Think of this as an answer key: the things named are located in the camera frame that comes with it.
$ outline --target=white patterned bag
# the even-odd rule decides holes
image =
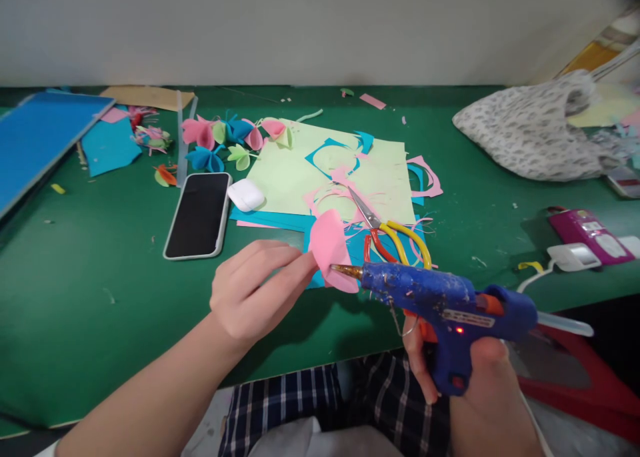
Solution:
[[[453,118],[453,125],[499,165],[533,180],[594,178],[625,163],[619,139],[589,139],[566,117],[599,98],[588,72],[576,70],[531,87],[498,91]]]

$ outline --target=plaid pants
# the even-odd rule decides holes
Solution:
[[[343,402],[335,364],[237,386],[219,457],[244,457],[270,429],[315,416],[324,432],[370,425],[406,457],[449,451],[449,399],[428,406],[404,349],[353,360],[355,391]]]

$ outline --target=hand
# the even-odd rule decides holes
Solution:
[[[415,323],[416,318],[417,317],[415,315],[405,317],[405,325],[402,329],[402,333],[406,334],[412,328],[413,331],[409,335],[402,337],[402,343],[409,355],[409,366],[411,367],[411,371],[413,372],[415,379],[418,381],[418,384],[420,384],[425,400],[429,405],[432,405],[438,400],[438,391],[436,390],[433,379],[427,369],[425,356],[422,352],[424,340],[422,338],[422,333],[420,332],[420,323]]]
[[[405,318],[408,332],[415,317]],[[428,404],[438,393],[422,352],[420,327],[403,338],[409,365]],[[498,339],[484,337],[471,345],[473,372],[462,397],[451,397],[451,441],[456,455],[540,456],[542,449],[520,393],[509,351]]]
[[[312,254],[256,240],[217,268],[211,313],[233,339],[253,345],[287,315],[317,269]]]

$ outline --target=green table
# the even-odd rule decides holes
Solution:
[[[308,123],[404,141],[409,156],[424,155],[445,192],[416,209],[434,212],[436,232],[427,236],[434,262],[478,288],[515,286],[525,278],[513,271],[519,262],[546,262],[545,248],[560,243],[542,212],[548,205],[589,208],[614,234],[640,236],[640,201],[621,200],[600,179],[522,179],[453,127],[457,111],[498,89],[354,88],[356,95],[368,92],[387,102],[383,111],[357,98],[343,99],[332,87],[242,89],[278,103],[216,87],[195,92],[198,113],[206,118],[230,109],[252,120],[296,119],[323,108],[324,114]],[[11,107],[32,91],[0,91],[0,107]],[[287,97],[291,102],[280,103]],[[403,115],[407,125],[401,123]],[[175,113],[163,111],[159,124],[177,136]],[[77,156],[68,155],[50,178],[67,194],[58,195],[47,184],[5,223],[0,232],[0,410],[48,426],[82,418],[208,312],[211,279],[220,262],[259,238],[302,246],[302,234],[232,222],[218,258],[164,260],[179,197],[178,189],[161,187],[153,178],[153,166],[166,162],[163,155],[143,154],[133,165],[89,183]],[[234,179],[247,173],[227,167]],[[540,310],[552,312],[638,292],[639,275],[640,262],[601,273],[556,273],[531,286],[530,294]],[[365,296],[312,290],[225,383],[400,345],[384,306]],[[0,435],[20,430],[0,422]]]

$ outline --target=hot glue gun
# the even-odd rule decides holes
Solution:
[[[519,340],[538,322],[533,300],[500,286],[474,290],[463,277],[401,264],[367,263],[332,266],[357,278],[391,307],[400,307],[429,322],[438,339],[427,360],[438,391],[461,396],[471,377],[471,344],[482,337]]]

